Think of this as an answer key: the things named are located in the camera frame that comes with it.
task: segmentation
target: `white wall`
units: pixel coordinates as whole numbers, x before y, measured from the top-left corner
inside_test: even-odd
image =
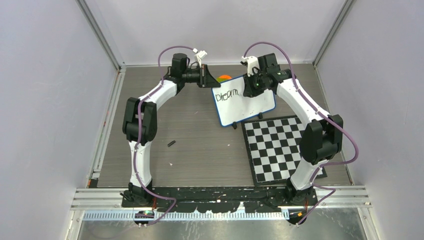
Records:
[[[157,64],[170,46],[205,49],[207,63],[239,63],[258,41],[280,45],[295,63],[312,62],[345,0],[88,0],[127,65]],[[252,54],[274,52],[258,46]],[[172,54],[164,54],[170,63]]]
[[[318,70],[385,239],[424,239],[424,1],[356,1]],[[353,154],[345,141],[344,153]]]
[[[0,239],[64,239],[116,70],[74,0],[3,0],[0,73]]]

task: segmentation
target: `checkerboard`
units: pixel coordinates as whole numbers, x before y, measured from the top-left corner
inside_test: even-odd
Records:
[[[299,143],[305,130],[294,116],[241,123],[255,186],[284,184],[301,161]],[[324,169],[317,178],[326,177]]]

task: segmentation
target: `blue-framed whiteboard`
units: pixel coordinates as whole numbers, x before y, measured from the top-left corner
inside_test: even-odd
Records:
[[[213,87],[211,90],[223,127],[271,111],[276,107],[276,99],[271,90],[265,90],[256,97],[244,97],[243,76],[223,81],[221,87]]]

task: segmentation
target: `cable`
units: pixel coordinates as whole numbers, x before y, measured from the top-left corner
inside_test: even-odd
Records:
[[[359,155],[359,149],[358,149],[358,145],[357,145],[357,143],[355,142],[355,140],[352,138],[352,136],[346,131],[346,130],[344,130],[343,128],[341,128],[339,125],[337,125],[334,121],[332,121],[331,119],[329,119],[327,116],[325,116],[322,112],[320,112],[319,110],[318,110],[318,108],[316,107],[316,106],[314,106],[313,104],[312,104],[312,102],[311,101],[309,101],[309,99],[305,96],[305,94],[302,92],[302,90],[301,89],[299,89],[299,86],[298,86],[298,83],[296,82],[296,75],[295,75],[295,72],[293,71],[293,65],[292,65],[292,62],[290,61],[290,59],[289,59],[289,56],[283,51],[283,49],[281,49],[281,47],[279,47],[279,46],[277,46],[276,44],[274,44],[274,43],[271,43],[271,42],[267,42],[267,41],[259,41],[259,42],[256,42],[256,43],[254,43],[254,44],[252,44],[251,46],[249,46],[248,48],[247,48],[247,50],[244,52],[244,55],[243,55],[243,57],[246,57],[246,55],[248,54],[248,52],[249,52],[249,50],[251,49],[251,48],[253,48],[254,46],[256,46],[256,45],[259,45],[259,44],[265,44],[265,45],[271,45],[271,46],[273,46],[273,47],[275,47],[276,49],[278,49],[283,55],[284,55],[284,57],[285,57],[285,59],[287,60],[287,62],[288,62],[288,66],[289,66],[289,68],[290,68],[290,71],[291,71],[291,75],[292,75],[292,81],[293,81],[293,84],[294,84],[294,87],[296,88],[296,91],[300,94],[300,96],[305,100],[305,102],[307,102],[307,104],[320,116],[320,117],[322,117],[323,119],[325,119],[328,123],[330,123],[331,125],[333,125],[335,128],[337,128],[340,132],[342,132],[348,139],[349,139],[349,141],[352,143],[352,145],[353,145],[353,148],[355,149],[355,155],[353,156],[353,158],[351,159],[351,160],[349,160],[349,161],[345,161],[345,162],[327,162],[327,163],[325,163],[325,164],[322,164],[322,165],[320,165],[317,169],[315,169],[315,171],[313,172],[313,174],[312,174],[312,176],[310,177],[310,179],[309,179],[309,181],[312,183],[312,186],[314,186],[314,187],[316,187],[316,188],[319,188],[319,189],[324,189],[324,190],[331,190],[331,192],[329,193],[329,194],[327,194],[326,196],[324,196],[323,198],[321,198],[311,209],[310,209],[310,211],[308,211],[303,217],[302,217],[302,219],[300,219],[300,221],[297,223],[297,225],[299,225],[299,224],[301,224],[301,223],[303,223],[304,221],[305,221],[305,219],[307,218],[307,216],[322,202],[322,201],[324,201],[326,198],[328,198],[328,197],[330,197],[332,194],[334,194],[335,192],[336,192],[336,189],[335,188],[330,188],[330,187],[324,187],[324,186],[320,186],[320,185],[317,185],[317,184],[315,184],[315,183],[313,183],[313,181],[314,181],[314,179],[315,179],[315,176],[318,174],[318,171],[320,170],[320,169],[322,169],[323,167],[325,167],[325,166],[332,166],[332,165],[345,165],[345,164],[350,164],[350,163],[353,163],[354,161],[356,161],[356,159],[358,159],[358,155]]]
[[[145,96],[143,99],[140,100],[140,102],[138,103],[138,107],[137,107],[137,111],[138,111],[138,116],[142,115],[142,104],[144,103],[145,100],[147,100],[148,98],[150,98],[153,94],[155,94],[157,91],[159,91],[160,88],[163,87],[164,85],[164,75],[162,73],[162,69],[161,69],[161,57],[162,54],[164,54],[166,51],[171,50],[171,49],[176,49],[176,48],[184,48],[184,49],[190,49],[193,50],[192,47],[188,47],[188,46],[170,46],[168,48],[166,48],[165,50],[163,50],[160,54],[159,57],[157,58],[157,65],[159,66],[159,71],[160,71],[160,86],[158,86],[157,88],[155,88],[149,95]],[[142,180],[140,179],[139,176],[139,172],[137,171],[137,164],[136,164],[136,156],[137,156],[137,147],[140,144],[142,140],[142,118],[139,117],[138,118],[138,139],[137,139],[137,143],[134,146],[134,154],[132,157],[132,165],[134,168],[134,172],[135,172],[135,177],[137,178],[138,182],[140,183],[141,187],[148,192],[150,195],[158,198],[158,199],[163,199],[163,200],[172,200],[173,203],[171,204],[171,206],[160,216],[158,217],[156,220],[151,221],[147,224],[147,226],[151,226],[155,223],[157,223],[160,219],[162,219],[163,217],[165,217],[165,215],[167,213],[169,213],[169,211],[175,206],[175,204],[177,203],[177,199],[174,197],[166,197],[166,196],[161,196],[158,194],[155,194],[154,192],[150,191],[149,189],[147,189],[146,186],[144,186],[144,184],[142,183]]]

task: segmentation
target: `robotic arm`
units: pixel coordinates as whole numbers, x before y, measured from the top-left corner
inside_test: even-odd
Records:
[[[156,88],[139,98],[130,97],[126,102],[122,131],[129,141],[131,156],[136,150],[139,136],[139,120],[142,118],[141,142],[137,148],[135,164],[141,182],[149,190],[152,190],[152,175],[150,174],[150,147],[158,130],[158,109],[169,99],[177,95],[186,83],[197,83],[199,88],[219,88],[221,84],[217,82],[209,73],[208,65],[201,64],[201,59],[206,55],[205,51],[199,51],[195,57],[197,59],[190,67],[190,59],[186,54],[176,53],[172,58],[172,65]],[[138,105],[140,100],[148,97],[141,104],[141,116],[138,116]],[[123,197],[129,202],[138,205],[148,204],[152,196],[144,191],[136,177],[134,165],[132,167],[131,179],[128,190],[123,193]]]
[[[342,132],[318,115],[317,111],[298,93],[289,69],[281,70],[274,53],[242,57],[241,64],[247,66],[244,79],[244,97],[256,97],[264,90],[272,90],[293,109],[305,126],[299,144],[301,160],[294,174],[287,180],[285,200],[289,204],[302,203],[311,193],[316,175],[314,172],[342,150]],[[339,115],[330,115],[307,94],[295,79],[298,89],[318,109],[340,127],[343,120]]]

